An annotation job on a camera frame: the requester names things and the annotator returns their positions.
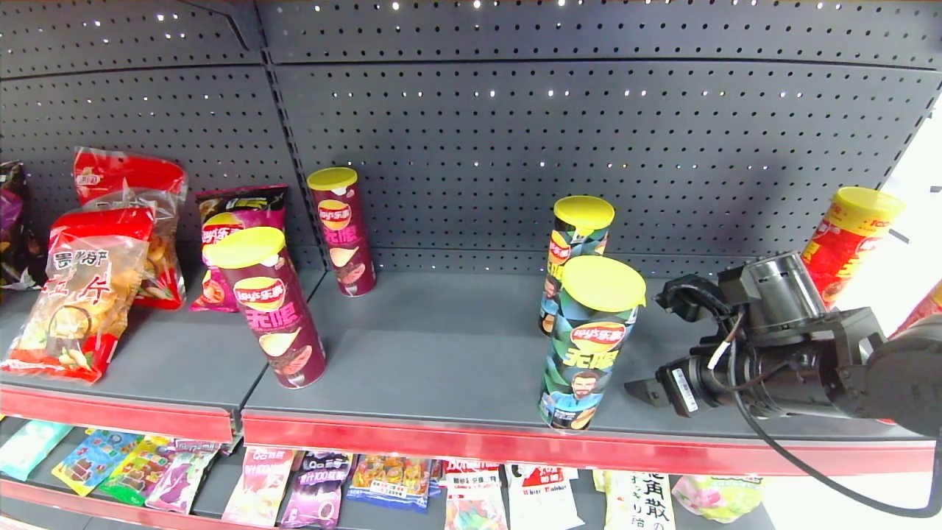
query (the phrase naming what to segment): red chip can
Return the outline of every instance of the red chip can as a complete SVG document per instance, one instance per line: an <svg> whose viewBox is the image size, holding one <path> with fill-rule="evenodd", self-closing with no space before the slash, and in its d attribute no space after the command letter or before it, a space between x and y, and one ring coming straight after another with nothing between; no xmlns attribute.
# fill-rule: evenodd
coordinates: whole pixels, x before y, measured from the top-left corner
<svg viewBox="0 0 942 530"><path fill-rule="evenodd" d="M345 167L323 169L307 177L337 284L347 296L362 296L376 287L358 179L355 170Z"/></svg>
<svg viewBox="0 0 942 530"><path fill-rule="evenodd" d="M893 339L903 331L909 329L914 323L935 313L942 313L942 280L939 280L939 283L935 284L935 287L929 291L929 294L927 294L916 307L913 307L913 311L909 313L906 320L902 321L900 327L897 328L890 338Z"/></svg>
<svg viewBox="0 0 942 530"><path fill-rule="evenodd" d="M284 232L256 226L204 246L282 386L314 383L327 365L311 309L284 245Z"/></svg>
<svg viewBox="0 0 942 530"><path fill-rule="evenodd" d="M802 252L802 261L828 309L902 212L900 199L867 188L841 188Z"/></svg>

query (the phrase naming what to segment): yellow plastic lid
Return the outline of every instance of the yellow plastic lid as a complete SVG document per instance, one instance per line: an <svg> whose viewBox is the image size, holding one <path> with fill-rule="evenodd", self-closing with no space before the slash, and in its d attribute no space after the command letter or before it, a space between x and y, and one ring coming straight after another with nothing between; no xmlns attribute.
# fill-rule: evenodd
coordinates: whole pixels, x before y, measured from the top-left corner
<svg viewBox="0 0 942 530"><path fill-rule="evenodd" d="M610 257L577 256L566 261L562 288L580 304L597 311L621 313L647 305L644 278Z"/></svg>
<svg viewBox="0 0 942 530"><path fill-rule="evenodd" d="M346 188L356 182L356 170L351 168L327 168L315 171L307 177L307 187L311 190L330 191Z"/></svg>
<svg viewBox="0 0 942 530"><path fill-rule="evenodd" d="M577 228L598 230L615 219L615 208L605 199L590 195L563 197L553 206L553 213Z"/></svg>
<svg viewBox="0 0 942 530"><path fill-rule="evenodd" d="M872 212L874 216L886 221L892 221L906 208L906 203L893 195L870 188L841 188L835 193L834 201L844 207Z"/></svg>
<svg viewBox="0 0 942 530"><path fill-rule="evenodd" d="M283 248L284 232L271 226L256 226L206 245L203 255L221 269L245 269L278 256Z"/></svg>

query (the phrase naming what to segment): shelf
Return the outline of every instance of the shelf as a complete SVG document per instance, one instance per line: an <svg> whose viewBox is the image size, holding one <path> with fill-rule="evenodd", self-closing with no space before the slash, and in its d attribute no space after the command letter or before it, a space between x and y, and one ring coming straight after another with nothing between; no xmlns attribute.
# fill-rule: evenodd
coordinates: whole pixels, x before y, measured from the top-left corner
<svg viewBox="0 0 942 530"><path fill-rule="evenodd" d="M22 424L20 420L0 422L0 441L5 442ZM217 459L209 470L206 481L200 487L193 506L193 515L181 515L150 508L121 505L111 502L108 497L93 491L90 497L79 497L68 490L50 474L50 471L79 444L85 435L82 429L74 429L53 452L30 474L26 484L8 478L0 479L0 488L4 493L0 509L6 509L8 499L35 503L32 509L16 504L16 510L10 515L30 514L31 519L21 517L27 522L50 521L47 512L53 510L47 506L59 506L70 512L78 512L94 518L106 517L119 522L100 522L92 519L85 530L131 530L139 526L126 527L120 522L135 525L153 526L168 530L234 530L246 526L222 522L219 520L222 510L229 500L229 495L236 486L241 472L244 449L235 454ZM674 482L678 477L671 477ZM573 493L579 517L586 522L586 530L602 530L605 524L605 496L593 488L590 472L580 472L579 480L572 483ZM287 502L282 501L282 510ZM504 489L504 506L509 508L510 501ZM715 528L715 523L694 516L680 505L674 503L677 528L679 530L708 530ZM425 514L413 511L395 510L364 503L345 500L340 510L338 530L437 530L445 523L445 499L433 497L429 501L429 510ZM83 528L76 526L49 525L50 530L59 528L70 530ZM772 523L765 509L760 507L744 516L739 521L724 528L728 530L771 530Z"/></svg>
<svg viewBox="0 0 942 530"><path fill-rule="evenodd" d="M734 408L695 419L629 397L618 383L651 376L713 332L644 309L590 430L562 434L537 414L547 338L537 329L543 279L532 275L384 273L347 299L328 277L310 306L328 352L314 385L283 389L266 373L242 412L246 441L359 453L540 462L698 474L797 474ZM649 280L648 292L661 280ZM928 471L933 444L865 420L765 423L827 474Z"/></svg>
<svg viewBox="0 0 942 530"><path fill-rule="evenodd" d="M300 271L313 292L319 271ZM199 294L193 286L187 307ZM0 347L19 334L36 292L5 292ZM133 309L105 376L94 385L0 373L0 413L67 424L229 441L265 358L238 313Z"/></svg>

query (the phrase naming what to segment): green snack bag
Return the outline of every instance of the green snack bag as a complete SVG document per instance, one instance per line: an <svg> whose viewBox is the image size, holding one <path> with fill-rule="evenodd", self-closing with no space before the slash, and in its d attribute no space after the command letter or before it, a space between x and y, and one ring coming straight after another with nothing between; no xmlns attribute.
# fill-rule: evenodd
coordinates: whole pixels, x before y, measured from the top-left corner
<svg viewBox="0 0 942 530"><path fill-rule="evenodd" d="M144 437L99 490L126 505L143 506L171 463L170 444L169 438Z"/></svg>
<svg viewBox="0 0 942 530"><path fill-rule="evenodd" d="M691 513L729 523L762 504L762 480L758 476L684 475L672 493Z"/></svg>

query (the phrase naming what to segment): white label sticker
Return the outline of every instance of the white label sticker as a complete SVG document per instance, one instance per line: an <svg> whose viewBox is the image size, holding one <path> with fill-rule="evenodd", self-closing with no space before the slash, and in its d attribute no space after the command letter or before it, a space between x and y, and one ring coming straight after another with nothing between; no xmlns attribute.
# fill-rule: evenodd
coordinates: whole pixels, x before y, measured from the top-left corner
<svg viewBox="0 0 942 530"><path fill-rule="evenodd" d="M674 376L674 381L677 382L677 387L680 389L680 395L684 398L684 405L687 407L688 412L696 412L699 406L697 406L697 400L693 397L693 392L690 390L690 385L687 383L687 376L684 375L684 371L679 368L674 368L671 370L671 375Z"/></svg>

